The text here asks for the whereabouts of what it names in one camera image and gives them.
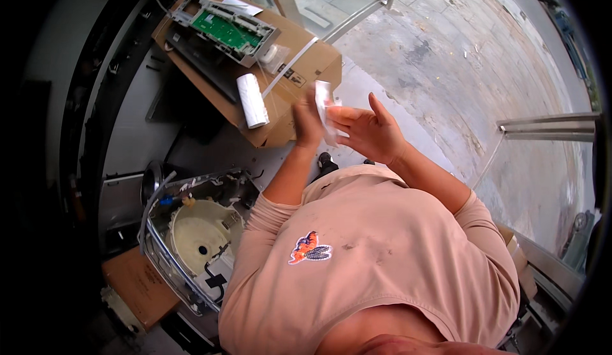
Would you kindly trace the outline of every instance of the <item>right hand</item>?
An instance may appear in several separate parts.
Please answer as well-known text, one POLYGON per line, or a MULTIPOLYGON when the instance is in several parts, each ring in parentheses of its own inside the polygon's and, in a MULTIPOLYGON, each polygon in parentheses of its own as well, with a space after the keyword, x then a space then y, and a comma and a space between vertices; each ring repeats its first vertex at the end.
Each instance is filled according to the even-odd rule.
POLYGON ((338 144, 353 148, 372 161, 393 164, 407 150, 408 143, 395 118, 371 92, 369 100, 373 112, 349 106, 328 108, 327 123, 348 134, 349 137, 336 137, 338 144))

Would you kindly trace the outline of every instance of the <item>gray hose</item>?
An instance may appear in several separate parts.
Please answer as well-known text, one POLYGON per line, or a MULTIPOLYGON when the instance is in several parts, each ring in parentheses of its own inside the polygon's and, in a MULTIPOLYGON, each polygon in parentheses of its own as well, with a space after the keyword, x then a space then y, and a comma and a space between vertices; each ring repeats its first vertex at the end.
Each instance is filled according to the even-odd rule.
POLYGON ((157 187, 157 189, 153 192, 149 201, 147 201, 147 206, 144 207, 144 212, 142 213, 142 221, 140 222, 140 229, 138 230, 138 241, 140 242, 140 254, 144 255, 144 227, 147 224, 147 219, 149 218, 149 211, 151 206, 153 206, 153 202, 155 202, 157 195, 166 187, 166 184, 172 180, 172 178, 176 176, 176 171, 173 170, 172 173, 168 175, 168 177, 164 178, 161 184, 157 187))

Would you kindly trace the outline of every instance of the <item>plastic bag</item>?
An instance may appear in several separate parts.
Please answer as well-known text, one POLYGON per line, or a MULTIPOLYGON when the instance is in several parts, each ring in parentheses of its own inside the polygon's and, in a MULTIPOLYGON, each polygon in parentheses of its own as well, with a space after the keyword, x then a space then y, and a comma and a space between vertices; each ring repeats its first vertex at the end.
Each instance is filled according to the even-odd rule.
POLYGON ((323 139, 325 140, 325 144, 337 148, 338 143, 336 142, 336 136, 338 136, 338 130, 327 125, 326 111, 330 106, 342 106, 342 101, 334 100, 329 89, 329 83, 320 80, 315 81, 315 103, 317 105, 319 117, 321 118, 321 123, 323 123, 323 127, 325 128, 323 139))

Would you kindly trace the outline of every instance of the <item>left hand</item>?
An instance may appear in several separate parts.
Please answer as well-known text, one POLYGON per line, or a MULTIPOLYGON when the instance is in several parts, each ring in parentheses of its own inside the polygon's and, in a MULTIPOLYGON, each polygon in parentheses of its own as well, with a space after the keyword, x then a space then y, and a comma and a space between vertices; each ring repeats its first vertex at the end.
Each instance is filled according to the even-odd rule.
POLYGON ((316 149, 323 138, 324 129, 315 103, 315 86, 311 85, 292 106, 295 122, 296 146, 316 149))

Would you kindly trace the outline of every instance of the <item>hand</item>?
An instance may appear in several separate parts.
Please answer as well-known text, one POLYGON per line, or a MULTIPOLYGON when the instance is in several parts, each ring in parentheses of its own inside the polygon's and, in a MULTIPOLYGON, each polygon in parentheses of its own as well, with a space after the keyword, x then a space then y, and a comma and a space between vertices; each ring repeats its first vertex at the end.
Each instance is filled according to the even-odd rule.
POLYGON ((369 100, 373 112, 348 106, 328 108, 327 123, 348 134, 349 137, 336 137, 338 144, 349 146, 372 161, 393 164, 404 154, 408 143, 394 117, 373 93, 369 100))
POLYGON ((296 146, 316 149, 323 138, 324 129, 315 103, 315 87, 310 86, 292 107, 295 122, 296 146))

